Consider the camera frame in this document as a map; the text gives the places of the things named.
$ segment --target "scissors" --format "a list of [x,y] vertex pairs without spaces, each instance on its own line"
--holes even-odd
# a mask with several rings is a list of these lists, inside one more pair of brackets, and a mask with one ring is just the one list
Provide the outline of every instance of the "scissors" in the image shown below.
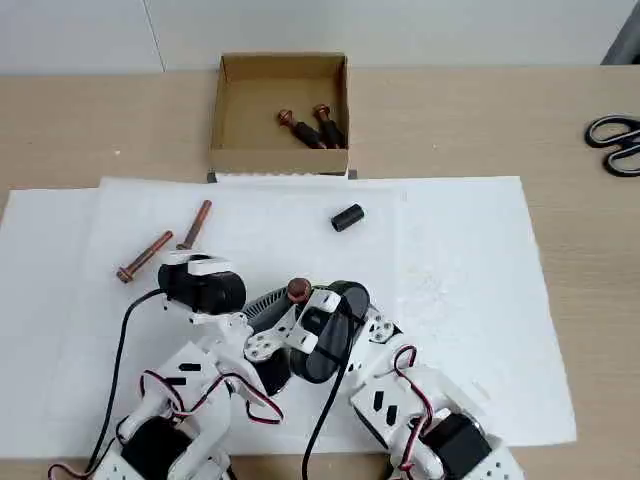
[[[598,138],[596,130],[605,125],[623,127],[623,133],[617,133],[605,138]],[[611,175],[616,177],[638,177],[640,167],[624,168],[618,160],[640,155],[640,119],[628,115],[611,114],[598,118],[591,122],[584,132],[584,141],[593,148],[618,147],[604,157],[602,166]]]

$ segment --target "screw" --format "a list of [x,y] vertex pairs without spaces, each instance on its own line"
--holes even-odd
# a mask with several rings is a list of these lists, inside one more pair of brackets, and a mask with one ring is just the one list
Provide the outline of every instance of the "screw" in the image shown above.
[[306,278],[294,278],[287,285],[287,297],[293,303],[303,303],[311,296],[311,282]]
[[313,107],[313,114],[320,123],[320,130],[327,148],[345,148],[344,134],[340,131],[336,122],[329,118],[329,112],[331,112],[331,109],[324,103]]
[[209,210],[211,209],[211,200],[205,200],[202,202],[202,206],[200,210],[198,210],[198,214],[196,215],[195,220],[191,224],[191,228],[187,233],[187,236],[184,239],[184,242],[179,243],[176,246],[177,250],[191,250],[193,247],[193,242],[195,242],[198,233],[200,233],[200,229],[202,229],[202,224],[204,223],[207,215],[209,214]]
[[140,269],[140,267],[151,260],[151,257],[153,257],[155,253],[171,239],[171,237],[173,237],[173,232],[171,230],[167,230],[162,234],[160,238],[153,242],[153,244],[149,248],[138,255],[138,257],[133,262],[131,262],[131,264],[124,268],[118,268],[118,273],[116,273],[116,275],[122,281],[122,283],[131,282],[133,280],[133,275],[138,271],[138,269]]
[[331,109],[329,108],[329,105],[325,105],[324,103],[321,103],[313,107],[313,114],[316,116],[316,118],[320,122],[328,122],[330,120],[329,118],[330,112],[331,112]]
[[277,115],[278,123],[283,127],[288,127],[293,136],[304,143],[309,148],[324,150],[327,146],[320,138],[320,133],[304,122],[299,122],[293,117],[291,110],[280,110]]

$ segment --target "wooden table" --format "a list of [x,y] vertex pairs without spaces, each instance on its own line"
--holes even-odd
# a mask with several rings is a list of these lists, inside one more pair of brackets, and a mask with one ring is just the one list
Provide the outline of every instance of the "wooden table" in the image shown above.
[[[0,78],[0,208],[9,188],[95,186],[102,175],[204,181],[215,80]],[[640,478],[640,180],[605,174],[603,152],[581,140],[598,115],[640,115],[639,89],[638,67],[350,74],[361,177],[522,177],[579,435],[517,449],[530,479]],[[299,460],[244,457],[234,468],[241,480],[295,479]],[[311,478],[377,479],[383,464],[318,455]],[[42,478],[44,465],[0,462],[0,479]]]

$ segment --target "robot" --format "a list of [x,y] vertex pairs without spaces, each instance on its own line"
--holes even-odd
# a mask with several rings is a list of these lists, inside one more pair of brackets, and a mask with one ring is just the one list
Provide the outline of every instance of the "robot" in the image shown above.
[[142,400],[117,427],[120,445],[94,466],[96,480],[233,478],[221,446],[232,398],[244,400],[251,420],[277,425],[286,413],[277,394],[293,375],[314,383],[336,375],[331,396],[339,388],[388,452],[392,479],[524,479],[482,411],[441,372],[416,362],[410,338],[363,285],[294,279],[245,303],[232,265],[192,250],[165,255],[158,282],[165,309],[207,334],[142,373]]

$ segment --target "open cardboard box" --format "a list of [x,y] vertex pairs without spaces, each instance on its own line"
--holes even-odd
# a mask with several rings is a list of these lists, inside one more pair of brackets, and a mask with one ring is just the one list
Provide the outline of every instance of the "open cardboard box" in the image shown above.
[[[281,109],[319,129],[315,105],[325,103],[347,149],[313,150],[279,125]],[[345,173],[349,111],[343,54],[228,54],[220,61],[211,142],[222,173]]]

